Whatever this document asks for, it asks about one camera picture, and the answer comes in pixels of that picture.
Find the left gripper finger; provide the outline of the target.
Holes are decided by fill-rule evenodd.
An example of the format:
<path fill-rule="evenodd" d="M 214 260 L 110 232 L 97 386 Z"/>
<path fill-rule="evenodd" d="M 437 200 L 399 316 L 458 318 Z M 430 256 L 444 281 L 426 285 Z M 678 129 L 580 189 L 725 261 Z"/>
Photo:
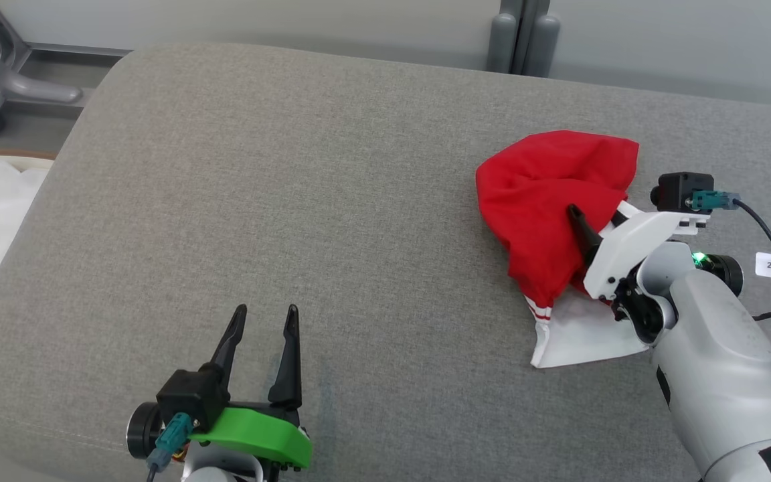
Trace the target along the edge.
<path fill-rule="evenodd" d="M 228 390 L 230 376 L 232 375 L 236 348 L 238 348 L 244 335 L 247 313 L 247 305 L 241 304 L 236 307 L 232 320 L 228 323 L 212 358 L 199 367 L 199 372 L 211 374 L 216 379 L 218 394 L 223 397 L 225 403 L 232 399 Z"/>
<path fill-rule="evenodd" d="M 302 406 L 302 349 L 299 312 L 296 305 L 288 306 L 284 330 L 284 349 L 276 380 L 267 399 L 273 408 L 297 410 Z"/>

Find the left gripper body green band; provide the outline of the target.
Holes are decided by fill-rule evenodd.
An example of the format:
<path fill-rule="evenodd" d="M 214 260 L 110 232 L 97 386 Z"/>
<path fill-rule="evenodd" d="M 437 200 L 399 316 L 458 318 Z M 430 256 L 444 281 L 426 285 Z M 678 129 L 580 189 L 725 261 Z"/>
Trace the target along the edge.
<path fill-rule="evenodd" d="M 211 429 L 189 437 L 189 468 L 205 465 L 208 455 L 231 461 L 251 455 L 281 469 L 308 469 L 313 455 L 309 434 L 298 409 L 269 404 L 233 405 L 224 409 Z"/>

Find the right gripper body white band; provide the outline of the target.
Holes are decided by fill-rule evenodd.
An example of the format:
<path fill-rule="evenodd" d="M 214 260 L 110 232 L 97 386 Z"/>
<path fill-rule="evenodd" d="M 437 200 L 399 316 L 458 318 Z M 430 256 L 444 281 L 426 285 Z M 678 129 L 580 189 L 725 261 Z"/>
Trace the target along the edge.
<path fill-rule="evenodd" d="M 709 214 L 642 212 L 628 202 L 618 207 L 627 219 L 600 233 L 602 241 L 582 281 L 590 298 L 615 299 L 615 290 L 631 272 L 638 287 L 661 294 L 695 268 L 688 244 L 673 243 L 671 238 L 697 235 Z"/>

